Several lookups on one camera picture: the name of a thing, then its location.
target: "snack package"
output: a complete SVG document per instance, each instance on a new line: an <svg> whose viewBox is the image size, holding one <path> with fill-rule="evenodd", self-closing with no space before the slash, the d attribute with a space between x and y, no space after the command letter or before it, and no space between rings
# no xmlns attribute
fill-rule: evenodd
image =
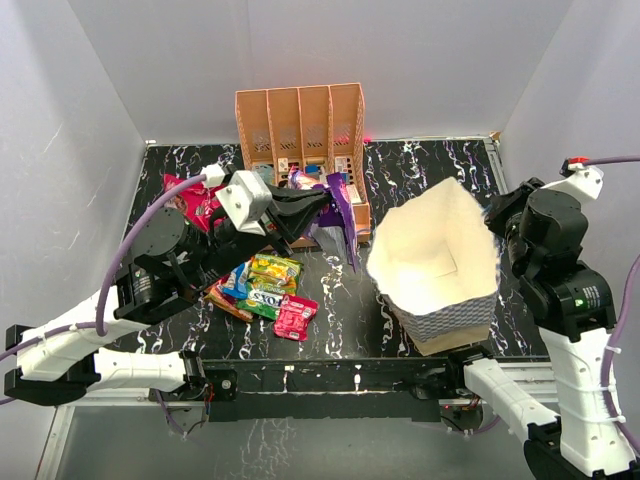
<svg viewBox="0 0 640 480"><path fill-rule="evenodd" d="M338 256L357 271L359 265L355 215L343 174L338 172L327 175L328 186L295 169L289 172L288 179L290 188L319 188L331 193L333 201L313 221L304 236L313 239L323 251Z"/></svg>
<svg viewBox="0 0 640 480"><path fill-rule="evenodd" d="M276 320L280 313L280 305L284 295L295 293L296 288L274 285L263 278L254 278L247 284L247 291L247 299L240 300L236 306L271 320Z"/></svg>
<svg viewBox="0 0 640 480"><path fill-rule="evenodd" d="M358 264L358 255L356 253L358 247L358 236L356 235L356 217L353 213L353 206L351 205L351 201L349 200L349 193L347 192L347 186L342 178L342 174L340 173L332 173L331 175L327 175L327 182L329 183L329 190L331 191L331 195L333 196L334 202L331 202L330 208L337 209L337 212L342 217L342 221L344 222L344 237L347 243L347 261L349 265L353 266L353 270L357 271ZM323 218L326 219L327 215L324 217L321 215L319 219L320 227L325 226L323 224Z"/></svg>
<svg viewBox="0 0 640 480"><path fill-rule="evenodd" d="M304 342L307 339L307 326L317 311L318 304L313 300L285 295L273 332L279 337Z"/></svg>
<svg viewBox="0 0 640 480"><path fill-rule="evenodd" d="M207 295L204 297L205 301L213 303L215 306L229 312L234 317L244 320L245 322L253 321L253 314L241 308L237 308L232 300L233 298L226 298L222 293L223 280L220 280L207 289Z"/></svg>
<svg viewBox="0 0 640 480"><path fill-rule="evenodd" d="M184 179L165 173L164 191L169 191L182 182L184 182ZM173 197L165 206L180 210L180 212L196 226L208 232L209 218L214 210L220 207L220 202L216 198L215 192L221 188L222 187L206 188L202 183L196 183L179 195ZM215 225L218 225L222 221L222 218L216 220Z"/></svg>
<svg viewBox="0 0 640 480"><path fill-rule="evenodd" d="M234 268L224 283L222 292L238 300L247 298L247 279L249 278L250 268L251 260Z"/></svg>
<svg viewBox="0 0 640 480"><path fill-rule="evenodd" d="M251 262L249 280L260 279L295 293L301 271L302 264L296 260L258 253Z"/></svg>

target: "red snack bag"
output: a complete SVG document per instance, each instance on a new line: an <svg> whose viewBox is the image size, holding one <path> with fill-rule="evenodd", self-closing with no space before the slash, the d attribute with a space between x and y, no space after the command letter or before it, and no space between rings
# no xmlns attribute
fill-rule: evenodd
<svg viewBox="0 0 640 480"><path fill-rule="evenodd" d="M304 342L307 339L307 326L317 311L318 304L313 300L286 294L282 298L273 331L279 337Z"/></svg>
<svg viewBox="0 0 640 480"><path fill-rule="evenodd" d="M184 182L183 179L165 173L164 191L169 191L176 185ZM213 211L220 206L220 202L215 196L215 192L222 187L206 188L202 182L187 188L179 195L169 200L165 206L180 210L196 226L205 232L209 231L209 218ZM215 225L223 219L216 220Z"/></svg>
<svg viewBox="0 0 640 480"><path fill-rule="evenodd" d="M211 285L209 288L207 288L207 295L204 297L205 301L213 303L217 307L220 307L221 309L229 312L234 317L244 320L245 322L252 322L253 314L251 312L236 308L236 299L222 293L222 287L228 277L228 275L226 277L223 277L222 279Z"/></svg>

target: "pink candy package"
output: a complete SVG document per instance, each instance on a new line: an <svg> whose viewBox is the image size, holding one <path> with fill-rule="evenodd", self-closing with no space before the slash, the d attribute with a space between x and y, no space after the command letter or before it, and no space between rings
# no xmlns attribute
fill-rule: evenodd
<svg viewBox="0 0 640 480"><path fill-rule="evenodd" d="M317 311L318 304L313 300L285 295L273 332L279 337L304 342L307 339L307 326Z"/></svg>
<svg viewBox="0 0 640 480"><path fill-rule="evenodd" d="M164 175L164 191L171 190L176 185L184 182L183 179L174 177L165 173ZM220 207L220 202L215 193L222 187L206 188L202 183L187 188L179 195L169 200L165 206L180 210L193 224L200 227L205 232L209 231L209 218L216 208ZM218 225L224 219L216 220Z"/></svg>

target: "table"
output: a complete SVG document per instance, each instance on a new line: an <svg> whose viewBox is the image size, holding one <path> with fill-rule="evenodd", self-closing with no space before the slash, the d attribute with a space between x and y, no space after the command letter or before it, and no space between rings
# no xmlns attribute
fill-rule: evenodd
<svg viewBox="0 0 640 480"><path fill-rule="evenodd" d="M483 205L498 193L499 171L486 139L372 142L365 145L364 168L372 230L386 211L454 176ZM145 153L129 226L163 191L163 174L187 178L212 162L242 166L238 145L152 146ZM369 247L358 256L366 263ZM306 342L276 337L270 322L245 323L201 303L161 325L123 337L112 348L140 353L181 349L198 351L206 360L330 360L417 357L411 339L391 315L366 272L354 273L335 257L313 248L294 258L305 271L299 294L320 305ZM486 346L496 355L544 355L531 316L516 293L503 256L500 295Z"/></svg>

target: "white wall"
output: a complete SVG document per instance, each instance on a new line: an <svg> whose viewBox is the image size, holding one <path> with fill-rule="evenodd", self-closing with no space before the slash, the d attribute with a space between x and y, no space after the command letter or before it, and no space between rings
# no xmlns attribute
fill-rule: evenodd
<svg viewBox="0 0 640 480"><path fill-rule="evenodd" d="M570 0L69 0L145 139L237 141L234 92L362 82L373 138L502 130Z"/></svg>
<svg viewBox="0 0 640 480"><path fill-rule="evenodd" d="M510 187L531 176L558 179L568 156L640 154L640 3L574 2L502 138ZM584 209L589 230L582 257L608 280L619 312L625 278L640 254L640 164L602 169L602 194ZM638 433L639 312L631 312L616 359L621 401Z"/></svg>
<svg viewBox="0 0 640 480"><path fill-rule="evenodd" d="M0 0L0 12L4 338L10 325L41 325L97 290L144 144L67 2ZM0 407L0 478L33 478L52 415Z"/></svg>

